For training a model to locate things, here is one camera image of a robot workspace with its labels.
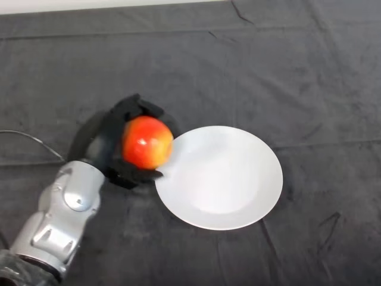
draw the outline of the dark gray cloth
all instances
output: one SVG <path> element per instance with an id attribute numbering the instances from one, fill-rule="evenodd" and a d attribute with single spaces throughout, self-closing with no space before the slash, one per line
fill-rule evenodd
<path id="1" fill-rule="evenodd" d="M 252 132 L 284 187 L 260 222 L 190 226 L 153 186 L 111 185 L 66 285 L 380 285 L 378 0 L 256 0 L 0 17 L 0 128 L 65 154 L 94 112 L 139 92 L 183 130 Z M 59 164 L 1 136 L 12 241 Z"/>

